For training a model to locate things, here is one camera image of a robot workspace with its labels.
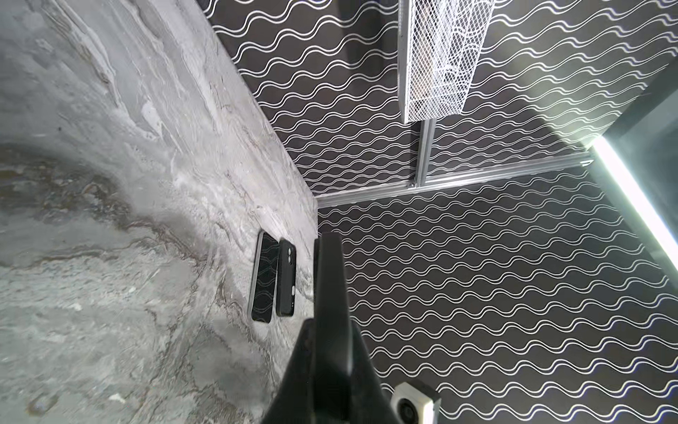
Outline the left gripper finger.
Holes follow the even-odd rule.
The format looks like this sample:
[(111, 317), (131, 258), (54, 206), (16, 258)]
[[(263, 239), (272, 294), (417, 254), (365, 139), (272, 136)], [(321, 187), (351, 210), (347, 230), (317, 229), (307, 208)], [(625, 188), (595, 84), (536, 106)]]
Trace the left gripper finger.
[(351, 319), (343, 242), (314, 244), (314, 315), (303, 322), (265, 423), (397, 423)]

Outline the black phone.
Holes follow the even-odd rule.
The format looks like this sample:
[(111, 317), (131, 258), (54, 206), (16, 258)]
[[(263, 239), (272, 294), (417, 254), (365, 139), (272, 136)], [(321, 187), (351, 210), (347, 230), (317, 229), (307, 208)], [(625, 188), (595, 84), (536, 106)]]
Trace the black phone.
[(267, 231), (260, 230), (248, 305), (250, 318), (256, 323), (270, 323), (272, 318), (279, 252), (278, 240)]

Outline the black phone case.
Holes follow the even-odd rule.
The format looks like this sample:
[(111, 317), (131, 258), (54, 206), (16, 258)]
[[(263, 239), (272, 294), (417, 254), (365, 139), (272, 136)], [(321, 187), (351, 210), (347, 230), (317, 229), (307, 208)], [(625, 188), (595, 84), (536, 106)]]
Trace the black phone case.
[(297, 249), (282, 238), (279, 242), (275, 310), (279, 317), (294, 315)]

